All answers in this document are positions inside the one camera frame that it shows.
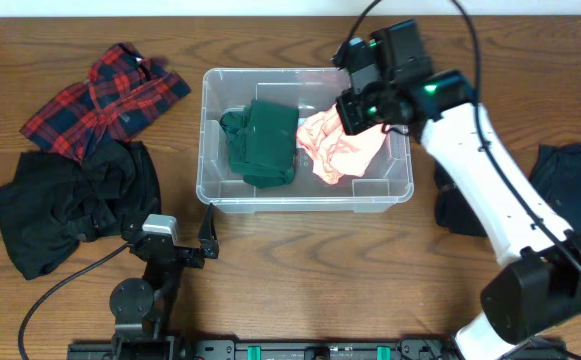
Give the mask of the pink garment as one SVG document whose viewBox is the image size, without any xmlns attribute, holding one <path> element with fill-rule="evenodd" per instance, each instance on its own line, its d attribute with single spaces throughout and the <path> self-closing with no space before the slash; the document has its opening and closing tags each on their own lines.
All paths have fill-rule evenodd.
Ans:
<svg viewBox="0 0 581 360">
<path fill-rule="evenodd" d="M 297 144 L 313 161 L 313 173 L 329 185 L 344 176 L 362 177 L 385 138 L 380 125 L 347 135 L 335 105 L 308 117 L 296 132 Z"/>
</svg>

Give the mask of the dark green garment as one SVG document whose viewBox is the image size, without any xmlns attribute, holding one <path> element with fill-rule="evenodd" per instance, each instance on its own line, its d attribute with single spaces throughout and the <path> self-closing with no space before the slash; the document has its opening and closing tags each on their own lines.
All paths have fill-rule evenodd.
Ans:
<svg viewBox="0 0 581 360">
<path fill-rule="evenodd" d="M 257 188 L 289 185 L 295 177 L 299 111 L 252 100 L 240 111 L 226 112 L 220 125 L 226 135 L 228 165 Z"/>
</svg>

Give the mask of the black banded garment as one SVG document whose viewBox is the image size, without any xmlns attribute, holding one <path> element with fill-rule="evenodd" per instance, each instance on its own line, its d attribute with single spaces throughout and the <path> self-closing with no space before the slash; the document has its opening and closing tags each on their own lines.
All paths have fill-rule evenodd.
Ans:
<svg viewBox="0 0 581 360">
<path fill-rule="evenodd" d="M 453 234 L 486 237 L 478 217 L 438 162 L 435 163 L 433 179 L 438 190 L 434 211 L 436 224 Z"/>
</svg>

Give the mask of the navy blue garment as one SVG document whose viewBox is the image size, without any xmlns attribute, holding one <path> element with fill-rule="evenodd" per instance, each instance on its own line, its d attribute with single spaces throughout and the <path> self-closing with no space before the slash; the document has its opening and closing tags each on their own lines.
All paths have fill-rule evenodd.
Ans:
<svg viewBox="0 0 581 360">
<path fill-rule="evenodd" d="M 529 181 L 550 207 L 581 233 L 581 144 L 540 145 Z"/>
</svg>

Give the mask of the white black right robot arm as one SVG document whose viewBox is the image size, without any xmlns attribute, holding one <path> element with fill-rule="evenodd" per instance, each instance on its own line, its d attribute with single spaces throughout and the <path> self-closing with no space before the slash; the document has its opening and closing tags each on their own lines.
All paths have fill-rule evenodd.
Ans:
<svg viewBox="0 0 581 360">
<path fill-rule="evenodd" d="M 336 100 L 344 129 L 407 126 L 450 175 L 483 226 L 500 273 L 481 292 L 481 313 L 453 337 L 458 359 L 502 359 L 581 314 L 581 233 L 543 201 L 502 145 L 458 71 L 372 65 L 348 73 Z"/>
</svg>

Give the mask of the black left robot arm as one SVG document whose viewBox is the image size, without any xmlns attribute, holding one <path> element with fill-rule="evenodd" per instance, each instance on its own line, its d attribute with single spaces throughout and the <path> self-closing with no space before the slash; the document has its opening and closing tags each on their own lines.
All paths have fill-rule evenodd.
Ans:
<svg viewBox="0 0 581 360">
<path fill-rule="evenodd" d="M 140 278 L 120 282 L 109 299 L 115 317 L 112 338 L 114 359 L 184 359 L 189 351 L 169 330 L 171 313 L 187 268 L 201 269 L 219 255 L 214 226 L 214 205 L 209 205 L 198 233 L 198 247 L 178 244 L 177 219 L 149 214 L 122 235 L 129 251 L 146 263 Z"/>
</svg>

